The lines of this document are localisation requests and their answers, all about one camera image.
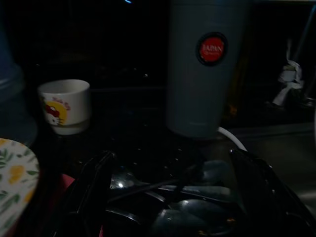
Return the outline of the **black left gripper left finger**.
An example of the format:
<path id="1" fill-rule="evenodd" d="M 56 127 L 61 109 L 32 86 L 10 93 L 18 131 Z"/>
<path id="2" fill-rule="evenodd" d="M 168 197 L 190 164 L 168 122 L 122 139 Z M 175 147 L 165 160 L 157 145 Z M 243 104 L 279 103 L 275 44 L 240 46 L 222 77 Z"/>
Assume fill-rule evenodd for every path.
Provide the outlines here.
<path id="1" fill-rule="evenodd" d="M 105 218 L 115 154 L 103 151 L 90 159 L 67 188 L 44 237 L 98 237 Z"/>

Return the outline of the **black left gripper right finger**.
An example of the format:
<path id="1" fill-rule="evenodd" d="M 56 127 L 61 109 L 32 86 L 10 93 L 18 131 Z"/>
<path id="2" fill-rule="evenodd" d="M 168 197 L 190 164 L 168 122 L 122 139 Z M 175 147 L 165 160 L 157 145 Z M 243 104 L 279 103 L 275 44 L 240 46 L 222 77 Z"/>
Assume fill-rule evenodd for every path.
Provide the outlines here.
<path id="1" fill-rule="evenodd" d="M 315 218 L 270 165 L 241 149 L 229 155 L 254 237 L 316 235 Z"/>

